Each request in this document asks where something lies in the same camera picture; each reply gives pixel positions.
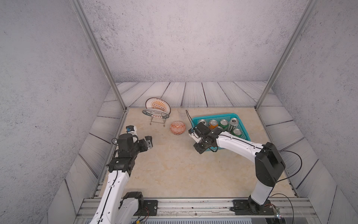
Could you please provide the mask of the teal plastic basket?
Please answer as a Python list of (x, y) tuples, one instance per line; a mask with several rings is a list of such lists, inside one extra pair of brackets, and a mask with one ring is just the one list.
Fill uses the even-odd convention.
[(222, 127), (218, 126), (223, 130), (223, 132), (219, 135), (216, 141), (219, 146), (218, 150), (227, 149), (246, 158), (254, 157), (255, 153), (260, 151), (259, 145), (253, 143), (250, 140), (249, 134), (246, 131), (246, 128), (244, 127), (238, 115), (234, 113), (219, 114), (196, 117), (194, 119), (190, 118), (189, 120), (191, 122), (192, 128), (195, 128), (198, 125), (198, 121), (204, 119), (207, 122), (207, 127), (209, 128), (209, 122), (212, 119), (217, 120), (219, 123), (222, 119), (226, 119), (229, 122), (231, 118), (237, 118), (239, 120), (239, 125), (237, 128), (242, 131), (242, 136), (240, 138), (234, 136), (231, 132), (228, 132), (227, 130), (224, 130)]

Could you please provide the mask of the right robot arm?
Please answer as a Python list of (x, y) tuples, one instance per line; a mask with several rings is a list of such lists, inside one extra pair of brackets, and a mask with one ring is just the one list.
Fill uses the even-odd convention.
[(203, 123), (189, 129), (188, 133), (195, 140), (194, 148), (199, 154), (203, 154), (212, 147), (220, 147), (253, 162), (257, 182), (248, 198), (248, 204), (251, 210), (258, 211), (267, 203), (270, 193), (286, 168), (274, 144), (270, 142), (263, 145), (253, 143), (219, 127), (211, 130)]

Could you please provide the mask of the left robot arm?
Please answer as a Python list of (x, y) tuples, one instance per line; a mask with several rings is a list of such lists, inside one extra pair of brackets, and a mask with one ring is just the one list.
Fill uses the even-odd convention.
[(139, 139), (136, 126), (127, 126), (126, 133), (116, 138), (114, 156), (107, 164), (109, 174), (101, 202), (91, 220), (92, 224), (128, 224), (133, 216), (148, 215), (142, 192), (128, 192), (123, 196), (126, 184), (139, 153), (153, 147), (153, 138)]

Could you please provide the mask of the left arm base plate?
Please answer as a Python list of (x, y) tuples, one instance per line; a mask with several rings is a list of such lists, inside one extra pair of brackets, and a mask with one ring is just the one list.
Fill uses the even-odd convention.
[(134, 216), (153, 217), (157, 215), (158, 200), (144, 200), (139, 203), (139, 208)]

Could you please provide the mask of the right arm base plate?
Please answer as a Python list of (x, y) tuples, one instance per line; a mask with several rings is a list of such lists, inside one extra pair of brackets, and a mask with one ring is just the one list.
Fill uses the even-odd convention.
[(233, 206), (230, 211), (239, 216), (270, 216), (276, 214), (276, 210), (270, 200), (266, 200), (263, 205), (259, 205), (250, 198), (247, 200), (233, 200)]

